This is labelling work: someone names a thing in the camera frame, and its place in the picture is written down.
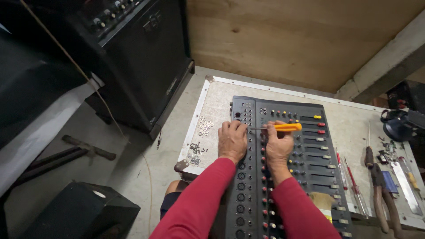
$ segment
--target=concrete beam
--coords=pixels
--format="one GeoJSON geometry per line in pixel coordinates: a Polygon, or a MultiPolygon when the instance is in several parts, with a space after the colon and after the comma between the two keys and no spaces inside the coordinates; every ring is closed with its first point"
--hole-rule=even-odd
{"type": "Polygon", "coordinates": [[[422,67],[424,26],[425,10],[343,85],[335,98],[367,104],[422,67]]]}

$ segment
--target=audio mixer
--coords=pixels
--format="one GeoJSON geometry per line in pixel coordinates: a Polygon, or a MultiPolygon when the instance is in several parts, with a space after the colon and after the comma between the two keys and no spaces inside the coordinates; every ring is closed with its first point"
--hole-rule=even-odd
{"type": "Polygon", "coordinates": [[[234,96],[231,115],[232,120],[248,125],[248,149],[228,189],[226,238],[286,237],[279,212],[270,198],[274,186],[265,162],[267,139],[260,131],[249,129],[276,120],[301,123],[302,130],[294,131],[288,168],[307,195],[321,192],[335,199],[332,224],[343,238],[350,238],[350,212],[323,106],[234,96]]]}

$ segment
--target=speaker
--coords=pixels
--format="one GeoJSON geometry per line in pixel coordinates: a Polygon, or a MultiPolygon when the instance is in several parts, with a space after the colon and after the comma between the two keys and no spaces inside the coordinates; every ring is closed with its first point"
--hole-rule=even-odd
{"type": "Polygon", "coordinates": [[[138,205],[111,187],[71,182],[20,238],[125,238],[139,211],[138,205]]]}

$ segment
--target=red long-sleeve shirt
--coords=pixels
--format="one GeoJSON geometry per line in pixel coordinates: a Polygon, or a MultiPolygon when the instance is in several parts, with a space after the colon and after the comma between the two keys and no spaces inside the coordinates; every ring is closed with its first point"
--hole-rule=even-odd
{"type": "MultiPolygon", "coordinates": [[[[217,159],[183,190],[150,238],[207,238],[220,198],[235,171],[230,159],[217,159]]],[[[281,182],[272,197],[289,239],[341,238],[293,177],[281,182]]]]}

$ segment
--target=left hand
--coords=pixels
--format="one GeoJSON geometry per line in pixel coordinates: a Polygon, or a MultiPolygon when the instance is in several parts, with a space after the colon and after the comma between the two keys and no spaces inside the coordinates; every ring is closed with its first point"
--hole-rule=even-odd
{"type": "Polygon", "coordinates": [[[223,122],[222,127],[218,129],[219,158],[228,158],[236,165],[245,156],[247,128],[247,125],[238,120],[223,122]]]}

